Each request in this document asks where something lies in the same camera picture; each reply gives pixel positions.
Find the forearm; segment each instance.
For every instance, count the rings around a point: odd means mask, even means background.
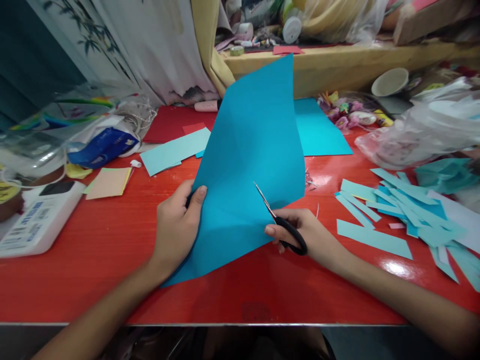
[[[397,311],[439,346],[458,357],[479,340],[479,318],[455,303],[352,255],[338,275]]]
[[[161,283],[159,278],[145,263],[63,329],[33,360],[96,359],[129,314]]]

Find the scissors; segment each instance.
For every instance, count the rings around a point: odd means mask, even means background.
[[[275,224],[280,225],[281,227],[284,227],[295,238],[295,240],[300,244],[300,248],[298,248],[296,246],[293,246],[293,245],[289,244],[286,241],[280,240],[283,247],[285,247],[285,249],[286,248],[292,249],[293,252],[297,255],[306,255],[307,251],[308,251],[308,248],[307,248],[307,244],[305,243],[305,240],[302,237],[302,235],[300,235],[299,231],[291,223],[289,223],[283,217],[276,216],[274,214],[274,212],[270,208],[269,202],[267,201],[267,199],[265,199],[265,196],[262,193],[262,191],[260,190],[257,183],[255,181],[253,183],[255,184],[256,189],[260,193],[261,198],[263,199],[263,202],[265,203],[265,206],[268,209],[268,212],[270,213],[271,217],[273,218],[273,221],[275,222]]]

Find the red tabletop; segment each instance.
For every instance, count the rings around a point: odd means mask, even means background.
[[[315,213],[319,204],[318,218],[334,235],[336,219],[357,224],[334,197],[342,179],[371,187],[380,180],[369,171],[376,166],[354,145],[358,134],[347,136],[354,155],[305,158],[318,188],[306,188],[305,197],[291,205]],[[131,159],[140,157],[119,158],[108,167],[127,167]],[[144,167],[135,169],[123,196],[83,198],[48,252],[0,259],[0,322],[68,323],[78,317],[148,259],[155,242],[157,204],[183,180],[194,178],[199,165],[200,159],[192,157],[152,177]],[[377,230],[405,239],[413,260],[337,238],[369,263],[480,313],[480,295],[452,258],[460,285],[435,266],[425,243],[407,236],[405,229],[390,229],[388,223],[397,219],[381,216]],[[308,257],[290,251],[279,255],[276,246],[267,244],[208,275],[154,291],[128,323],[404,324],[405,320]]]

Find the hand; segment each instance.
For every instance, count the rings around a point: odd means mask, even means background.
[[[308,256],[325,268],[335,271],[351,254],[342,244],[322,225],[308,209],[279,209],[273,211],[275,215],[284,218],[298,229],[308,247]],[[283,254],[283,240],[293,246],[300,247],[294,237],[282,226],[268,224],[265,234],[274,238],[278,244],[278,251]]]
[[[187,209],[185,205],[193,184],[193,179],[184,181],[172,196],[156,208],[155,249],[148,263],[160,282],[179,267],[197,237],[207,188],[200,186],[193,193]]]

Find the yellow curtain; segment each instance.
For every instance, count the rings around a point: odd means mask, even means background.
[[[215,50],[219,0],[191,0],[191,13],[203,68],[223,98],[225,90],[235,82],[235,78]]]

